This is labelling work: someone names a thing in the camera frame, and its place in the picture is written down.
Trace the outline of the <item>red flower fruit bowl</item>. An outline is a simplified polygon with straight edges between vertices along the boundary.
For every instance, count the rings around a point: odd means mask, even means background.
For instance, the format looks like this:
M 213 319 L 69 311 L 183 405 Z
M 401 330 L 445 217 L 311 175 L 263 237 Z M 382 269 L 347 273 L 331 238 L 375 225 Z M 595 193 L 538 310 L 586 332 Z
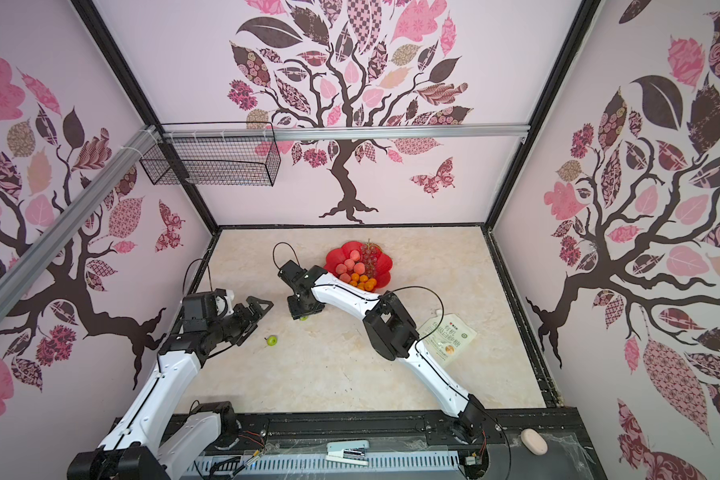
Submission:
M 349 241 L 344 243 L 341 247 L 331 250 L 325 257 L 325 264 L 323 268 L 330 274 L 334 275 L 339 279 L 340 275 L 335 273 L 335 268 L 338 264 L 343 263 L 347 259 L 350 259 L 350 252 L 352 250 L 358 250 L 360 252 L 362 245 L 366 242 L 360 241 Z M 377 263 L 376 279 L 377 284 L 371 292 L 386 287 L 391 281 L 391 270 L 394 266 L 393 260 L 381 248 L 381 255 Z M 347 274 L 350 276 L 355 273 L 353 270 L 347 269 Z

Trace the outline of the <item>purple fake grape bunch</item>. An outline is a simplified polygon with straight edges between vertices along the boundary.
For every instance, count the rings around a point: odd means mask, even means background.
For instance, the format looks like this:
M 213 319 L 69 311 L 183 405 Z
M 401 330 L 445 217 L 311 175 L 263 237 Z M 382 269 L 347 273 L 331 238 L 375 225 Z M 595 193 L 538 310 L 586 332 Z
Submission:
M 362 263 L 365 266 L 365 275 L 369 278 L 375 278 L 381 248 L 376 243 L 366 242 L 362 245 L 360 253 Z

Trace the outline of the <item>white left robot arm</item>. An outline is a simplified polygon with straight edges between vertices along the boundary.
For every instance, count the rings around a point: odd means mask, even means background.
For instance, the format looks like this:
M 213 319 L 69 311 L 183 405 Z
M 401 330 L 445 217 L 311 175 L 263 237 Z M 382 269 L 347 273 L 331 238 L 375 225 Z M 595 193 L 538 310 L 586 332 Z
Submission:
M 236 438 L 240 425 L 228 401 L 201 403 L 175 433 L 165 432 L 184 392 L 217 347 L 242 345 L 273 307 L 253 296 L 235 303 L 234 293 L 225 289 L 185 296 L 150 378 L 96 449 L 75 456 L 67 477 L 178 479 L 218 438 Z

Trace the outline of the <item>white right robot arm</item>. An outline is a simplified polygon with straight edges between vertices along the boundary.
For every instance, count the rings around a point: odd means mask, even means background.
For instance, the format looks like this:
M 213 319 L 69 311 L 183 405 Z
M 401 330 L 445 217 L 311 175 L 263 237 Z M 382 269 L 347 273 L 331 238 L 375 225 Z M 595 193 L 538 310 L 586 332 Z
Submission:
M 488 420 L 484 406 L 438 364 L 396 293 L 364 292 L 320 266 L 305 269 L 294 261 L 280 266 L 278 277 L 292 290 L 287 301 L 293 319 L 320 313 L 329 305 L 360 320 L 375 352 L 406 365 L 428 388 L 452 420 L 458 441 L 472 443 L 482 436 Z

